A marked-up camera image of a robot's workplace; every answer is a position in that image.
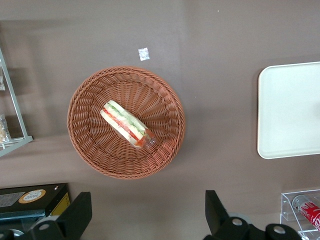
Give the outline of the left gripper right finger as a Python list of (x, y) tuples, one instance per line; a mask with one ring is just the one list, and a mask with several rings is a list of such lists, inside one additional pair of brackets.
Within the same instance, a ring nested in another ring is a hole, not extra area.
[(238, 216), (230, 216), (215, 190), (205, 191), (205, 218), (212, 240), (248, 240), (248, 223)]

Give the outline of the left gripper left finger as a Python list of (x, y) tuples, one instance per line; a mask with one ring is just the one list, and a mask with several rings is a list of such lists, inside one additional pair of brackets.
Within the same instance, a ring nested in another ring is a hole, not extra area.
[(47, 217), (30, 231), (32, 240), (79, 240), (92, 219), (90, 192), (81, 192), (57, 217)]

